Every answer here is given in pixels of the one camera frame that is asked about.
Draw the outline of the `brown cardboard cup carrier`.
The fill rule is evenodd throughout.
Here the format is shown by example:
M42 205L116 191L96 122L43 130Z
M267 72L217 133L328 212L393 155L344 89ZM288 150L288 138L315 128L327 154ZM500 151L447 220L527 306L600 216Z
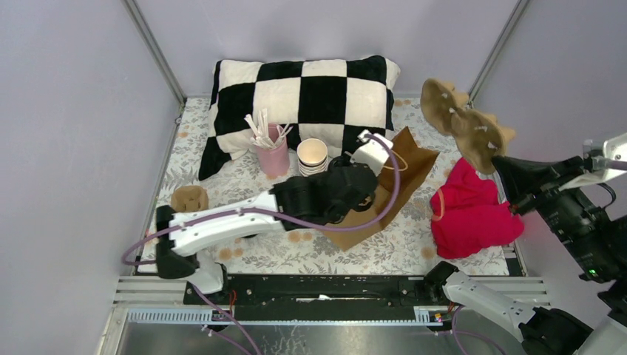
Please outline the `brown cardboard cup carrier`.
M422 85L420 106L427 123L454 138L461 156L484 175L495 172L492 158L504 156L516 131L497 117L467 106L470 97L451 82L428 78Z

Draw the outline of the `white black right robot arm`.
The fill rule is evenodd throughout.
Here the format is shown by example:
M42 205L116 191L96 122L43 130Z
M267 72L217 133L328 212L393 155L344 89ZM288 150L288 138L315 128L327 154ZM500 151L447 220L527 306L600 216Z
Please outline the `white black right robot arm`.
M514 214L537 212L581 268L581 280L608 283L598 297L609 313L591 328L558 308L534 307L476 283L442 261L424 277L433 304L447 300L471 308L513 335L527 354L624 354L626 352L626 219L611 220L576 178L626 163L597 156L554 163L496 156L492 159Z

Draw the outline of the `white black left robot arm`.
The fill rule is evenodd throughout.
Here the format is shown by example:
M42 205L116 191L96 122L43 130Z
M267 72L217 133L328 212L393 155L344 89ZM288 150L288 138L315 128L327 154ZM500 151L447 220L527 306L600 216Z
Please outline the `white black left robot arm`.
M199 252L216 243L269 232L343 231L340 223L349 212L363 212L373 202L382 167L382 163L334 158L324 172L290 177L238 203L200 212L160 206L156 210L157 275L164 280L187 280L210 303L222 303L230 287L226 268Z

